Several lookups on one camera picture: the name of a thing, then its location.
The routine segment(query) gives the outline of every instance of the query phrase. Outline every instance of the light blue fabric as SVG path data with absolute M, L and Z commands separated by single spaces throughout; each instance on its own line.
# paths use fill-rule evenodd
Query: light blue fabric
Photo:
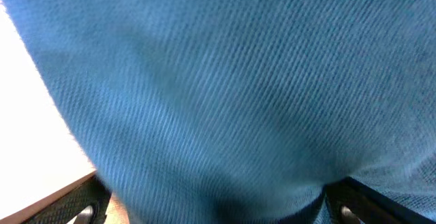
M 436 219 L 436 0 L 3 1 L 139 219 L 280 219 L 346 176 Z

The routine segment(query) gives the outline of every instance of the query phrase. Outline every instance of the blue cloth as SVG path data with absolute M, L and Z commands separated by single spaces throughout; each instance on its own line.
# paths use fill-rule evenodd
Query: blue cloth
M 346 176 L 436 219 L 436 0 L 3 2 L 140 220 L 280 219 Z

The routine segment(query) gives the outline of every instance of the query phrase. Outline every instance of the blue garment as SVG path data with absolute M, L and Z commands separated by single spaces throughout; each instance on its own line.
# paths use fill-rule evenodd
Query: blue garment
M 346 176 L 436 220 L 436 0 L 3 2 L 142 221 L 280 219 Z

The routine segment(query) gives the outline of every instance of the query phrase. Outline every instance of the blue fabric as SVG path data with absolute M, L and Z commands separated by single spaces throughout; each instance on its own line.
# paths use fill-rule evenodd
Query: blue fabric
M 3 1 L 142 221 L 280 219 L 346 176 L 436 219 L 436 0 Z

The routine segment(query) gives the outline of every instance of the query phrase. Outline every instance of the black object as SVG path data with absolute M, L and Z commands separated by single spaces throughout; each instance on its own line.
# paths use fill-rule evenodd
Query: black object
M 92 176 L 23 223 L 66 224 L 78 215 L 75 223 L 103 224 L 109 199 L 110 191 Z
M 325 191 L 333 224 L 436 223 L 352 178 L 328 185 Z

